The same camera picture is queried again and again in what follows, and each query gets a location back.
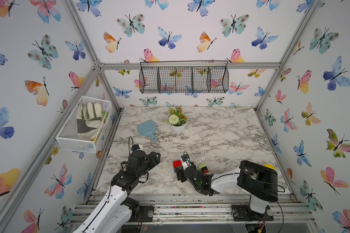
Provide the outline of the white plant pot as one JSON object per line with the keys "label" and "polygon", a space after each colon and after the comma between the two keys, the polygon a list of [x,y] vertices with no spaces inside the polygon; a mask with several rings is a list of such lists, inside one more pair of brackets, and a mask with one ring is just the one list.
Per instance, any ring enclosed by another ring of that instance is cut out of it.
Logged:
{"label": "white plant pot", "polygon": [[186,125],[187,123],[181,125],[181,126],[174,126],[174,125],[171,125],[171,130],[174,134],[181,134],[185,131],[185,128],[186,128]]}

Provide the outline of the small red lego piece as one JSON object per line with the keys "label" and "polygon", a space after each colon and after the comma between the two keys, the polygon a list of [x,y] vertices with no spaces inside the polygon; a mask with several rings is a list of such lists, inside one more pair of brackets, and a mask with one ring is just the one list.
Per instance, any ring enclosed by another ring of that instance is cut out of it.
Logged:
{"label": "small red lego piece", "polygon": [[182,161],[176,160],[173,162],[173,168],[181,168],[182,167]]}

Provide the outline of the artificial green plant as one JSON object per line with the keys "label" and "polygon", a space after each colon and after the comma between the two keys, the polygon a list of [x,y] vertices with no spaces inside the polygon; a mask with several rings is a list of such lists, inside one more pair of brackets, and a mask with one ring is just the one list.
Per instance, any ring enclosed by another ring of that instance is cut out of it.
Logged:
{"label": "artificial green plant", "polygon": [[187,117],[184,115],[183,108],[181,106],[170,106],[168,122],[172,126],[180,127],[186,124]]}

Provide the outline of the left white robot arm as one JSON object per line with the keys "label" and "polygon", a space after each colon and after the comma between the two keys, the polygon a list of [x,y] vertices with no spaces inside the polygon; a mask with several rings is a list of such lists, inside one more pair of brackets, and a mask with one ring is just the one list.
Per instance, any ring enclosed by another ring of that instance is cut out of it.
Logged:
{"label": "left white robot arm", "polygon": [[103,199],[75,233],[115,233],[129,220],[140,216],[140,203],[129,194],[148,177],[149,171],[161,161],[161,154],[133,150],[128,160],[121,163],[121,170],[111,180]]}

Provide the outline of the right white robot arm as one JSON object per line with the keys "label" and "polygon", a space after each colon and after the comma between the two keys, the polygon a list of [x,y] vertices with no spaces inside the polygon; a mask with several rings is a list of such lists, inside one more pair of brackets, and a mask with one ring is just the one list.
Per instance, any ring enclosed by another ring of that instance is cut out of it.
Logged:
{"label": "right white robot arm", "polygon": [[249,209],[264,214],[269,203],[278,201],[278,173],[271,165],[259,165],[243,160],[240,166],[222,174],[206,174],[190,161],[174,168],[177,179],[188,181],[196,192],[213,196],[226,190],[242,188],[250,194]]}

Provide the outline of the grey white work glove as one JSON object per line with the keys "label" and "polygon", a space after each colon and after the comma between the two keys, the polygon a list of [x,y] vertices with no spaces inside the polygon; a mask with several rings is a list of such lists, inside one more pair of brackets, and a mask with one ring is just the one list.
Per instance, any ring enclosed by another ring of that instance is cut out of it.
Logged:
{"label": "grey white work glove", "polygon": [[94,141],[103,121],[102,105],[88,102],[79,104],[76,111],[77,137],[79,140]]}

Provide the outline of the lime green lego brick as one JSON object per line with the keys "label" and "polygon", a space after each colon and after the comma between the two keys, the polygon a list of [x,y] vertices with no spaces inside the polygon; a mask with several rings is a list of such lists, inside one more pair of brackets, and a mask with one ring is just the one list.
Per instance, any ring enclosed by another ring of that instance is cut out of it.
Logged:
{"label": "lime green lego brick", "polygon": [[207,165],[204,163],[204,164],[200,164],[199,166],[198,166],[198,169],[200,170],[200,171],[203,171],[203,170],[207,170]]}

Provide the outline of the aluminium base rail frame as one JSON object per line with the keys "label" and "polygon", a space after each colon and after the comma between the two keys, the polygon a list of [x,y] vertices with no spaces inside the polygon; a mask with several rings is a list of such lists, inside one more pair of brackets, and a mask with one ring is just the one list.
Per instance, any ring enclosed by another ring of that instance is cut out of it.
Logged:
{"label": "aluminium base rail frame", "polygon": [[[154,208],[153,224],[232,223],[232,206],[248,204],[248,194],[203,196],[200,194],[131,194],[140,205]],[[274,223],[315,223],[309,207],[292,194],[280,194],[270,203]]]}

